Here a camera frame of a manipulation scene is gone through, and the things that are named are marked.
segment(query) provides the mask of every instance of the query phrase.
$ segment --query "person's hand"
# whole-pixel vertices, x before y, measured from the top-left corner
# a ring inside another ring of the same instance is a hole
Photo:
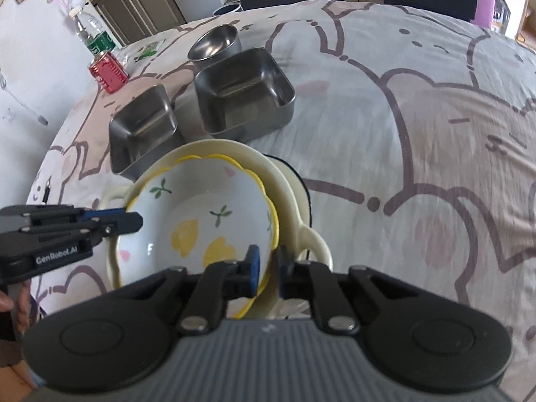
[[[17,307],[17,331],[24,334],[30,325],[30,280],[22,283],[16,302],[0,291],[0,313],[11,311],[14,307]]]
[[[33,386],[23,379],[14,367],[0,368],[0,402],[22,402],[32,391]]]

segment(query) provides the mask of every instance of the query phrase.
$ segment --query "cabinet door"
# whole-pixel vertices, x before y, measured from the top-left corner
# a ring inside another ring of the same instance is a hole
[[[152,34],[129,0],[101,0],[97,8],[125,45]]]
[[[185,22],[175,0],[131,1],[153,34],[176,27]]]

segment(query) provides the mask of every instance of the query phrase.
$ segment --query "pink heart pattern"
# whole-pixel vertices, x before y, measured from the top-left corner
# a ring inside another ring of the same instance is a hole
[[[234,177],[237,171],[231,169],[230,167],[224,166],[223,169],[229,178]]]
[[[126,263],[129,261],[130,259],[130,252],[129,251],[125,251],[124,249],[122,249],[121,251],[119,251],[119,255],[120,257],[123,259],[123,261]]]

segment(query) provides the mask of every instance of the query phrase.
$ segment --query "red can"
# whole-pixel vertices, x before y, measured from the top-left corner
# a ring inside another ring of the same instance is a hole
[[[89,66],[89,72],[108,93],[117,92],[129,80],[127,72],[109,51],[95,56]]]

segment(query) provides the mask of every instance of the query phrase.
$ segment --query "round stainless steel bowl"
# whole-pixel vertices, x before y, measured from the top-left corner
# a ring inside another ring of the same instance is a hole
[[[242,51],[237,29],[230,24],[219,25],[200,37],[188,52],[188,58],[202,69]]]

